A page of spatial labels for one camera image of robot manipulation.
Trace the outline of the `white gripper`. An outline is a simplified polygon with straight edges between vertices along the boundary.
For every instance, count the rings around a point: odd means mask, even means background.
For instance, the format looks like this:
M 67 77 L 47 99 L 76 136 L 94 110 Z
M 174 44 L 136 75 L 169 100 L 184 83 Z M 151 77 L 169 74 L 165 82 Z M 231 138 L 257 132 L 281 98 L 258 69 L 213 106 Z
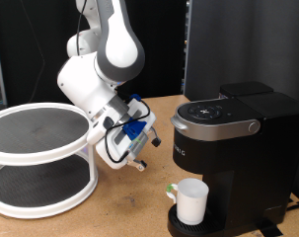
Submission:
M 113 98 L 92 118 L 87 141 L 96 146 L 97 153 L 113 169 L 128 165 L 143 172 L 147 164 L 136 157 L 149 136 L 155 147 L 161 144 L 153 127 L 155 120 L 149 106 L 140 98 L 131 98 L 128 104 Z

